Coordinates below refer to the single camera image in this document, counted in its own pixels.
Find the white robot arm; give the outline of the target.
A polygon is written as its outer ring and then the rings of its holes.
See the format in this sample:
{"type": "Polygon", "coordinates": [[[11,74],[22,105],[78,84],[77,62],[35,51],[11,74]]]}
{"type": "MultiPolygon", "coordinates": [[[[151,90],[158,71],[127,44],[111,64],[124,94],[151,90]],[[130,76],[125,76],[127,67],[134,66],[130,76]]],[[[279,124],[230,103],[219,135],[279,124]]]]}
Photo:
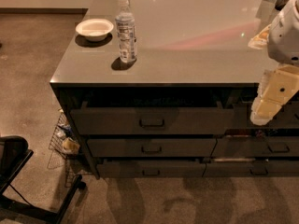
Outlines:
{"type": "Polygon", "coordinates": [[[263,72],[251,106],[251,122],[265,125],[299,91],[299,0],[289,0],[249,47],[267,48],[269,58],[278,62],[275,70],[263,72]]]}

